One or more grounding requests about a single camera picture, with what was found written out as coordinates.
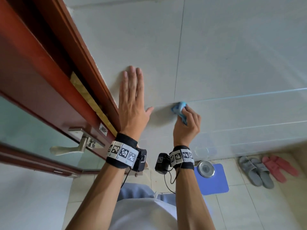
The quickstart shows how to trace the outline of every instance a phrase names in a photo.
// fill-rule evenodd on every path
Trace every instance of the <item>frosted glass panel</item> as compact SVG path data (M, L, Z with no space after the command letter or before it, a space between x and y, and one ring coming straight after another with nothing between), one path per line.
M89 150L55 156L52 146L77 147L67 136L0 97L0 142L80 169L101 169L104 159Z

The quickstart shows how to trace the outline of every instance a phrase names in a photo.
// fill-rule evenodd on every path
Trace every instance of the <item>cleaning cloth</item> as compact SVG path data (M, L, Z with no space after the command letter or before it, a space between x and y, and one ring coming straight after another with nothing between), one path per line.
M188 125L186 116L182 113L182 108L184 108L187 104L185 102L179 102L174 107L171 108L172 112L182 119L182 122L185 125Z

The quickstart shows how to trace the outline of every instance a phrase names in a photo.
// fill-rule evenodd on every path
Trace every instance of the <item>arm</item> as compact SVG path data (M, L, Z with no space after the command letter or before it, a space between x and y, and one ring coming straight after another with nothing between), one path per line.
M122 134L118 134L115 140L135 148L153 110L153 107L144 110L144 81L141 69L130 66L128 73L123 71L118 110ZM107 158L66 230L109 228L125 173L123 165L123 168L117 168L109 164L111 159Z
M201 117L190 107L182 109L187 117L188 125L184 125L178 117L174 128L174 147L189 147L190 142L200 132ZM202 197L201 191L192 169L180 170L176 178L176 206L179 230L215 230L210 213Z

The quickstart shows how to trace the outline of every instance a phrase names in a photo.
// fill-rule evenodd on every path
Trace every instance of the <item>pink slipper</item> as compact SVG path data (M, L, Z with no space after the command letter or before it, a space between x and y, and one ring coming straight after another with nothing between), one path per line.
M296 168L294 168L289 162L284 160L283 158L275 155L270 156L270 160L274 161L276 164L278 164L283 170L288 172L294 177L298 177L298 171Z
M285 183L287 181L286 177L280 172L278 164L270 160L267 156L262 158L262 163L268 168L270 173L276 178L277 181Z

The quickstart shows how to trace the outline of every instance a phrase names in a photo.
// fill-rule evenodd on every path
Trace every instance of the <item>white shirt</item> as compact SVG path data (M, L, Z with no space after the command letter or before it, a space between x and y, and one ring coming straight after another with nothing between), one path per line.
M109 230L177 230L176 207L155 198L118 201Z

